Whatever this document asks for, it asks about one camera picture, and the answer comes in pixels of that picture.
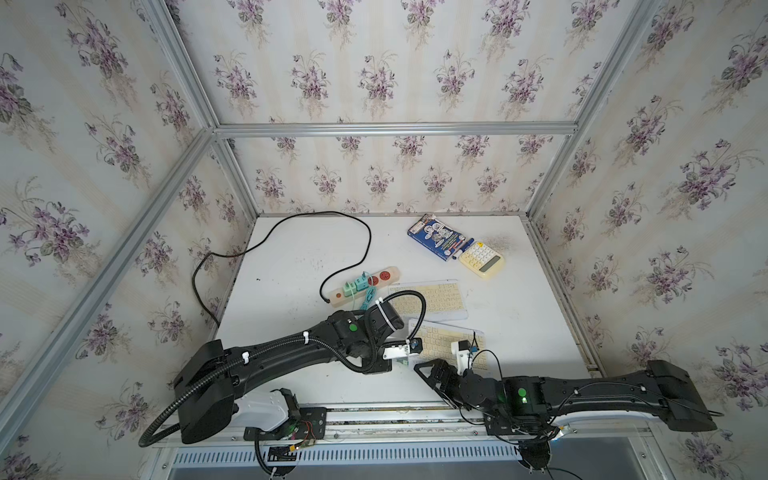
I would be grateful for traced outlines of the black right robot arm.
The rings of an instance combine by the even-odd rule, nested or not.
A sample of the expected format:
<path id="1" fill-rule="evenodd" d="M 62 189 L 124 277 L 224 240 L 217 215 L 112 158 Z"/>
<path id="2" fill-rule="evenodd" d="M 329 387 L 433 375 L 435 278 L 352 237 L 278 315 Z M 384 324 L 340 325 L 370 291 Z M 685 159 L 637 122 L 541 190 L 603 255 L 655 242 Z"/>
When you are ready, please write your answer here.
<path id="1" fill-rule="evenodd" d="M 500 380 L 470 370 L 460 374 L 442 359 L 417 364 L 416 374 L 454 409 L 475 410 L 490 435 L 521 433 L 552 439 L 555 423 L 589 412 L 641 413 L 684 433 L 717 429 L 689 373 L 664 360 L 624 376 L 559 379 L 513 376 Z"/>

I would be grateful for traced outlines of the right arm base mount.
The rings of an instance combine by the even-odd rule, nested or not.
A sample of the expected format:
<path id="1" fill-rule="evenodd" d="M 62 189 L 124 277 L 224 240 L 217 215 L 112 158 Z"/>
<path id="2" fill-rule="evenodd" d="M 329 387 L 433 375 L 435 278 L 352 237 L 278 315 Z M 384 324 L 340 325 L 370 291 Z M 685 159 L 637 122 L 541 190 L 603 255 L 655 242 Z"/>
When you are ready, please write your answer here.
<path id="1" fill-rule="evenodd" d="M 486 433 L 513 445 L 518 463 L 534 472 L 546 472 L 552 458 L 551 443 L 562 436 L 562 428 L 549 419 L 510 417 L 502 411 L 482 414 Z"/>

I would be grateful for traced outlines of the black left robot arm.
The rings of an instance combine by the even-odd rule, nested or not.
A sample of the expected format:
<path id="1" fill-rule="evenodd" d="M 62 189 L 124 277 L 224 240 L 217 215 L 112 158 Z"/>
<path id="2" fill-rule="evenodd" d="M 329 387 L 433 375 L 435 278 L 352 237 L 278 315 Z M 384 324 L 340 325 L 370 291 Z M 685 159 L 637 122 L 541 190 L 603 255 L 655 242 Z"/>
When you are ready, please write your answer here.
<path id="1" fill-rule="evenodd" d="M 399 297 L 417 299 L 419 316 L 405 339 L 390 341 L 388 337 L 405 326 L 393 305 Z M 173 379 L 173 401 L 142 432 L 138 445 L 147 448 L 176 432 L 184 444 L 206 440 L 230 424 L 236 400 L 310 366 L 338 362 L 357 374 L 386 373 L 391 361 L 384 350 L 412 345 L 427 306 L 420 292 L 402 290 L 366 310 L 338 310 L 300 333 L 262 344 L 224 348 L 220 340 L 209 341 Z"/>

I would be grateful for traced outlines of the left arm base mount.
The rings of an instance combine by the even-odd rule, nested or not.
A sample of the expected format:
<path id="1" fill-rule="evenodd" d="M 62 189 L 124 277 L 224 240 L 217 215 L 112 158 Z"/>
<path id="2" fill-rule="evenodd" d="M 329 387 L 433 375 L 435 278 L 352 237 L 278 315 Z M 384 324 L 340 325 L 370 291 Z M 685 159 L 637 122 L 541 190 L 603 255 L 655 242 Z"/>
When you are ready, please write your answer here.
<path id="1" fill-rule="evenodd" d="M 256 461 L 270 479 L 284 479 L 295 467 L 297 453 L 325 438 L 328 409 L 301 407 L 289 389 L 250 394 L 245 401 L 243 438 L 254 446 Z"/>

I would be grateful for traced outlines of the light green usb charger plug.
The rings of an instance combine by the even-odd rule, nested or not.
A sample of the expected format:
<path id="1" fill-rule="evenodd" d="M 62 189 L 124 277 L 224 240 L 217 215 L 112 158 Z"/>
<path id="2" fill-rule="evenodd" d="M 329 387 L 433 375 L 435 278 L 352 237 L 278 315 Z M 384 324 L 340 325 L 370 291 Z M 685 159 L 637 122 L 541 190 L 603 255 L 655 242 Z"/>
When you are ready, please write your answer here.
<path id="1" fill-rule="evenodd" d="M 345 297 L 354 298 L 357 293 L 357 286 L 354 282 L 346 282 L 342 287 L 342 293 Z"/>

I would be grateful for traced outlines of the white keyboard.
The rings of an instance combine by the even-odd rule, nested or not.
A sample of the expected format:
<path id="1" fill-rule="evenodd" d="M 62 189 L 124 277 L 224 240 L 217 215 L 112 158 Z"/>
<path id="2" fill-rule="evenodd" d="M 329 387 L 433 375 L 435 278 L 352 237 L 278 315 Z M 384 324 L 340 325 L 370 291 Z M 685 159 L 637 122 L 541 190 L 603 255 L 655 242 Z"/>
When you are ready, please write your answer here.
<path id="1" fill-rule="evenodd" d="M 469 318 L 458 280 L 395 283 L 388 287 L 387 293 L 393 294 L 404 290 L 417 291 L 426 299 L 426 321 L 449 322 Z M 403 317 L 409 319 L 417 319 L 421 310 L 420 301 L 412 296 L 398 297 L 393 300 L 393 304 Z"/>
<path id="2" fill-rule="evenodd" d="M 443 323 L 424 321 L 416 337 L 422 340 L 423 349 L 421 353 L 408 359 L 410 367 L 434 359 L 443 359 L 455 365 L 456 356 L 451 351 L 451 345 L 460 341 L 469 342 L 472 345 L 473 353 L 486 347 L 483 332 Z"/>

